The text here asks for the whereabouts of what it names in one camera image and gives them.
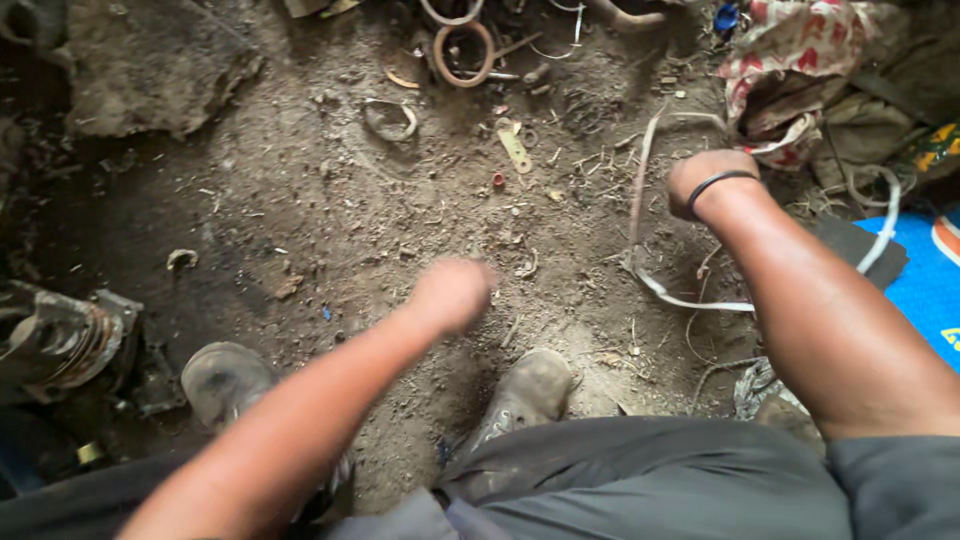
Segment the hand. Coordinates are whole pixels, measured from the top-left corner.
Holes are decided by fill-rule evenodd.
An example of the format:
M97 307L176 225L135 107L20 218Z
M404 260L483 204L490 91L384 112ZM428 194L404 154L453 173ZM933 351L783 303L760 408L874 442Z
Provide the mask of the hand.
M667 188L670 191L670 211L677 217L694 219L694 216L689 215L686 208L686 202L689 200L690 194L704 180L726 171L750 171L757 178L760 178L753 157L738 150L710 150L677 162L673 166L673 170L670 172L670 180L667 182ZM704 191L703 195L697 198L695 206L699 206L701 200L708 193L721 188L721 185L731 187L741 182L744 181L731 178L712 185L707 191ZM746 182L756 184L754 180L747 179Z
M418 319L440 332L462 331L487 308L496 275L487 264L449 258L424 271L407 301Z

